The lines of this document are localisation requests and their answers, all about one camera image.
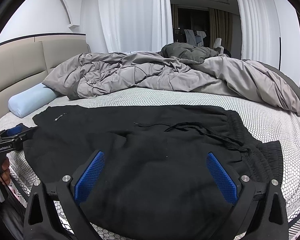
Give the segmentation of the grey crumpled duvet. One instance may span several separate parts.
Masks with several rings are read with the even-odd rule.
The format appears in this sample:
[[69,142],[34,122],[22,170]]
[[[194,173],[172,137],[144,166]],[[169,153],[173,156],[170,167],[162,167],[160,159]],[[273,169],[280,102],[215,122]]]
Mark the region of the grey crumpled duvet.
[[84,53],[59,64],[43,83],[70,100],[140,87],[235,96],[300,115],[300,98],[279,74],[226,56],[197,62],[153,52]]

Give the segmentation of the olive curtain in background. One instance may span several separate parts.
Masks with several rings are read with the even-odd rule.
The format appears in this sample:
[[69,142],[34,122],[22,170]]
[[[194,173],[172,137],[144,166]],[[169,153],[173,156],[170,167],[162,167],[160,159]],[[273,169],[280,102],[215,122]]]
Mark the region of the olive curtain in background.
[[210,48],[217,38],[221,38],[224,52],[230,51],[232,43],[232,14],[223,10],[209,9]]

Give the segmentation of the white chair in background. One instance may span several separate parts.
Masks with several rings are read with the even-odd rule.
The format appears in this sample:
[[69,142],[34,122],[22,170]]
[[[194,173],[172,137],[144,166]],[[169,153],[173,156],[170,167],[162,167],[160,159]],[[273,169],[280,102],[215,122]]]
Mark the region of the white chair in background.
[[215,42],[213,44],[213,49],[220,54],[224,52],[224,47],[222,46],[222,39],[221,38],[216,38]]

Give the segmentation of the light blue pillow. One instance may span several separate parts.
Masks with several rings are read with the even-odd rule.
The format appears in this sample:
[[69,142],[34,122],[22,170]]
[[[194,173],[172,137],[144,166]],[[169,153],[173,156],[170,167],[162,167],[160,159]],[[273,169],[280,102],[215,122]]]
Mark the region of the light blue pillow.
[[59,97],[59,94],[51,88],[39,83],[8,100],[8,109],[15,116],[24,118],[39,108],[47,105]]

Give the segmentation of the white honeycomb mattress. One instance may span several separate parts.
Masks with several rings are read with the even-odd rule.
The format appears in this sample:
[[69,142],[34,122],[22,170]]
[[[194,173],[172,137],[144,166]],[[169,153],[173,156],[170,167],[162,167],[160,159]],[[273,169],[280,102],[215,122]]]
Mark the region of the white honeycomb mattress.
[[253,180],[276,179],[290,218],[300,213],[300,115],[230,96],[131,88],[63,96],[0,130],[37,126],[12,153],[25,179],[58,181],[96,151],[105,167],[81,204],[104,236],[208,239],[230,210],[208,172],[214,153]]

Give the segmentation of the beige padded headboard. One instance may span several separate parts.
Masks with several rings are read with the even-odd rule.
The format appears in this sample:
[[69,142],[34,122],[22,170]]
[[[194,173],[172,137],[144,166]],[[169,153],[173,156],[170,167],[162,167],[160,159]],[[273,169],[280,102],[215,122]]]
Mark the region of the beige padded headboard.
[[0,43],[0,118],[9,112],[10,97],[41,83],[67,59],[89,52],[84,34],[35,34]]

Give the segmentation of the white curtain left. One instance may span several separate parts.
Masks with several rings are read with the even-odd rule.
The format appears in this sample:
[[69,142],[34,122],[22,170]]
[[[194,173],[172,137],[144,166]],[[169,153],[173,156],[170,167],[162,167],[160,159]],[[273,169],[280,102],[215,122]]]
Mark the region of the white curtain left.
[[98,0],[108,52],[160,51],[173,42],[170,0]]

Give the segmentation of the dark grey quilted blanket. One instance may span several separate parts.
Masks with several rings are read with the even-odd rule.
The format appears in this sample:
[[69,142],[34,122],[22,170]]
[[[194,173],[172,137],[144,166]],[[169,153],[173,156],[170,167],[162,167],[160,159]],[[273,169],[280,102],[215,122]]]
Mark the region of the dark grey quilted blanket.
[[217,51],[209,47],[197,47],[179,42],[165,45],[158,54],[165,58],[177,59],[186,64],[201,64],[206,59],[219,55]]

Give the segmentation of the clothes rack with garments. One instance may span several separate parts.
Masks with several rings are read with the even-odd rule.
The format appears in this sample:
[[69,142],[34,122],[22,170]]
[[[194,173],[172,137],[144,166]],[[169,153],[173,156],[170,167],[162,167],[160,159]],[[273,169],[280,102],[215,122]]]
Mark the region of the clothes rack with garments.
[[204,39],[207,37],[204,31],[192,29],[174,29],[174,42],[187,43],[192,46],[203,47]]

